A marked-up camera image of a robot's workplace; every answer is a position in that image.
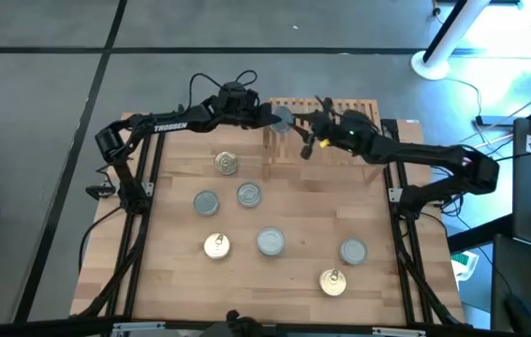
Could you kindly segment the black computer desk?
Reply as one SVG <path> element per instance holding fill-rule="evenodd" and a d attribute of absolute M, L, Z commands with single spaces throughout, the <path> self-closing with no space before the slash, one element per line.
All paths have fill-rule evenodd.
<path fill-rule="evenodd" d="M 531 244 L 496 235 L 493 242 L 491 329 L 511 331 L 506 298 L 512 294 L 531 314 Z"/>

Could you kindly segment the black desk crossbar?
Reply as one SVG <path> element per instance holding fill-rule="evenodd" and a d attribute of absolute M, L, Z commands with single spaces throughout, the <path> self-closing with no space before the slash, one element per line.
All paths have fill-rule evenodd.
<path fill-rule="evenodd" d="M 513 224 L 513 215 L 508 214 L 483 225 L 450 235 L 448 236 L 449 250 L 452 254 L 460 254 L 468 249 L 491 243 L 496 235 L 512 238 Z"/>

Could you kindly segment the white floor stand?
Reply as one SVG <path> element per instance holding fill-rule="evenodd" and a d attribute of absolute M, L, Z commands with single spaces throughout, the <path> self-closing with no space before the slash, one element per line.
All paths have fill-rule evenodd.
<path fill-rule="evenodd" d="M 490 3 L 491 0 L 458 0 L 428 48 L 411 57 L 410 65 L 414 72 L 429 81 L 444 79 L 450 71 L 450 56 Z"/>

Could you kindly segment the wooden slatted shelf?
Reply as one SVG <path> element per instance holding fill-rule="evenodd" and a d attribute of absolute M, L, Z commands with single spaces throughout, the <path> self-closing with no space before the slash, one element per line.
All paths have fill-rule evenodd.
<path fill-rule="evenodd" d="M 374 99 L 334 99 L 336 112 L 356 110 L 368 117 L 376 126 L 380 126 L 377 102 Z M 272 98 L 273 108 L 284 107 L 291 112 L 304 114 L 321 110 L 314 98 Z M 301 158 L 302 138 L 294 131 L 278 133 L 266 129 L 263 131 L 263 162 L 261 179 L 298 181 L 355 181 L 369 185 L 380 178 L 383 166 L 369 165 L 359 156 L 335 147 L 320 148 L 318 142 L 309 160 Z"/>

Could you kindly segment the black computer mouse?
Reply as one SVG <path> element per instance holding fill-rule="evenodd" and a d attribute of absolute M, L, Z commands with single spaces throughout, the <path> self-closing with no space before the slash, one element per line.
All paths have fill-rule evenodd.
<path fill-rule="evenodd" d="M 517 296 L 509 294 L 504 299 L 504 306 L 513 331 L 531 333 L 531 312 L 524 302 Z"/>

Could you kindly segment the silver frame plate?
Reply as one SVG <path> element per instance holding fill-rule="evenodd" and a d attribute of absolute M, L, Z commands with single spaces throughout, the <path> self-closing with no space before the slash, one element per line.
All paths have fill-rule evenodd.
<path fill-rule="evenodd" d="M 372 327 L 372 334 L 382 337 L 427 337 L 424 330 L 399 329 L 390 327 Z"/>
<path fill-rule="evenodd" d="M 141 321 L 141 322 L 120 322 L 112 326 L 111 337 L 129 337 L 132 332 L 164 330 L 165 322 Z"/>

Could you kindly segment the green white box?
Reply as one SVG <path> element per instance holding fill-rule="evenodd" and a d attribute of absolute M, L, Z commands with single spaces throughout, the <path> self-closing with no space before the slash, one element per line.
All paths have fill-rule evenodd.
<path fill-rule="evenodd" d="M 464 251 L 451 256 L 451 265 L 455 279 L 458 282 L 467 281 L 475 271 L 479 256 L 469 251 Z"/>

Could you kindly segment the black clamp bracket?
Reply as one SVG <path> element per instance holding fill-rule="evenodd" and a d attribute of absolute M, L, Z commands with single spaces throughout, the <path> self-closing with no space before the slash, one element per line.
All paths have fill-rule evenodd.
<path fill-rule="evenodd" d="M 109 184 L 91 185 L 85 188 L 85 192 L 94 200 L 108 198 L 116 193 L 116 188 Z"/>

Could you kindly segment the black metal table frame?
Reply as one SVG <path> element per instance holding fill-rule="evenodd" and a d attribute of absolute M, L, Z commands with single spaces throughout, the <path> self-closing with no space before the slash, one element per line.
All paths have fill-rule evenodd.
<path fill-rule="evenodd" d="M 105 306 L 109 313 L 165 322 L 173 329 L 195 330 L 224 319 L 230 310 L 266 328 L 285 333 L 364 334 L 373 326 L 406 324 L 394 249 L 387 188 L 382 172 L 369 185 L 355 181 L 261 179 L 263 131 L 221 125 L 210 133 L 152 135 L 130 156 L 129 166 L 155 185 L 147 221 L 128 220 L 117 197 L 102 200 L 72 301 L 73 313 L 85 310 L 111 278 L 121 245 L 133 238 L 123 231 L 144 231 L 140 264 L 124 277 Z M 224 151 L 238 157 L 238 169 L 222 175 L 214 166 Z M 255 183 L 261 202 L 242 207 L 236 190 Z M 219 209 L 198 215 L 197 193 L 214 191 Z M 277 257 L 262 255 L 257 235 L 277 227 L 286 246 Z M 223 233 L 229 254 L 210 259 L 207 237 Z M 368 256 L 346 264 L 339 248 L 358 238 Z M 339 269 L 347 288 L 326 295 L 319 275 Z"/>

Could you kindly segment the blue pink label can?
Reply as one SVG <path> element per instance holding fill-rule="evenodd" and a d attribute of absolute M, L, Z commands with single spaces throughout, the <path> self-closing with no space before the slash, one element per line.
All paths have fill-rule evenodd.
<path fill-rule="evenodd" d="M 210 259 L 223 259 L 229 254 L 230 241 L 223 233 L 213 233 L 205 239 L 203 250 Z"/>
<path fill-rule="evenodd" d="M 337 297 L 347 288 L 347 278 L 339 269 L 329 269 L 319 275 L 319 286 L 328 296 Z"/>
<path fill-rule="evenodd" d="M 238 169 L 238 157 L 233 152 L 221 152 L 215 157 L 214 166 L 219 174 L 232 175 Z"/>

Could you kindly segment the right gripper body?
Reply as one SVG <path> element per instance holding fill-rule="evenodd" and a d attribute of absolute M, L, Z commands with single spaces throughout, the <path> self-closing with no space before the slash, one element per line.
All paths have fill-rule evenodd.
<path fill-rule="evenodd" d="M 372 139 L 379 135 L 379 127 L 367 115 L 345 110 L 338 124 L 328 117 L 316 122 L 315 135 L 321 142 L 328 141 L 332 147 L 352 154 L 366 154 Z"/>

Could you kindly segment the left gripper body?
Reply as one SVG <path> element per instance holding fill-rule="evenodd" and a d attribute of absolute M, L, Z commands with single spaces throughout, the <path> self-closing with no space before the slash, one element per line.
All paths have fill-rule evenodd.
<path fill-rule="evenodd" d="M 265 126 L 260 105 L 214 107 L 214 114 L 221 125 L 239 126 L 243 129 L 257 129 Z"/>

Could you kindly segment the green label tuna can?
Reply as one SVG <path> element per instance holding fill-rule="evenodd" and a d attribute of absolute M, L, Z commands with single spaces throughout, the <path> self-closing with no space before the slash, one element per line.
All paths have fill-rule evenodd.
<path fill-rule="evenodd" d="M 280 118 L 280 121 L 277 122 L 280 124 L 280 131 L 276 133 L 286 134 L 291 130 L 291 126 L 294 124 L 294 116 L 289 108 L 278 106 L 273 112 L 273 115 Z"/>
<path fill-rule="evenodd" d="M 255 183 L 242 183 L 236 190 L 239 204 L 245 208 L 255 208 L 261 202 L 261 191 Z"/>
<path fill-rule="evenodd" d="M 203 190 L 194 197 L 193 206 L 198 215 L 212 216 L 219 209 L 219 198 L 214 191 Z"/>
<path fill-rule="evenodd" d="M 361 265 L 368 256 L 365 243 L 358 238 L 348 238 L 342 241 L 339 254 L 346 264 L 352 266 Z"/>
<path fill-rule="evenodd" d="M 257 247 L 259 252 L 264 256 L 280 256 L 285 246 L 285 235 L 277 227 L 265 227 L 257 235 Z"/>

